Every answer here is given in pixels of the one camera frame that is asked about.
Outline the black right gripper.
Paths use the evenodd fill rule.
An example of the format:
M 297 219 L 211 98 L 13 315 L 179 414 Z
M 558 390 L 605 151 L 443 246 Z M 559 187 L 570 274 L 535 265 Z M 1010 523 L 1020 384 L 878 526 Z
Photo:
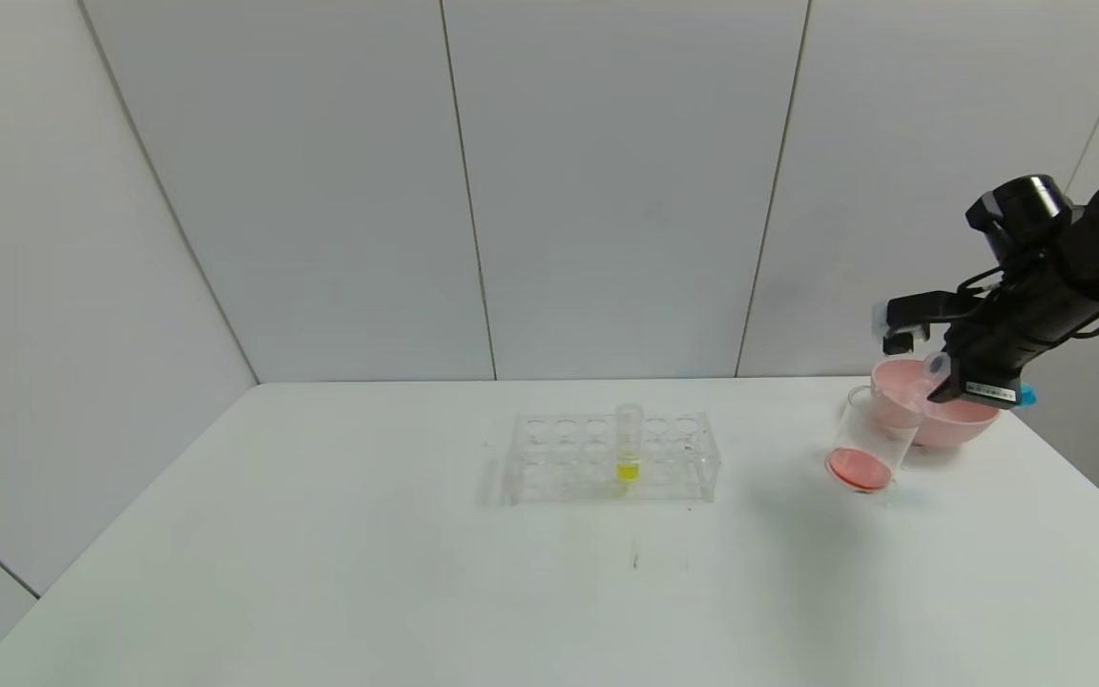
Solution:
M 926 401 L 956 400 L 1012 409 L 1024 400 L 1026 364 L 1099 319 L 1087 299 L 995 299 L 950 325 L 943 352 L 950 373 L 928 374 Z

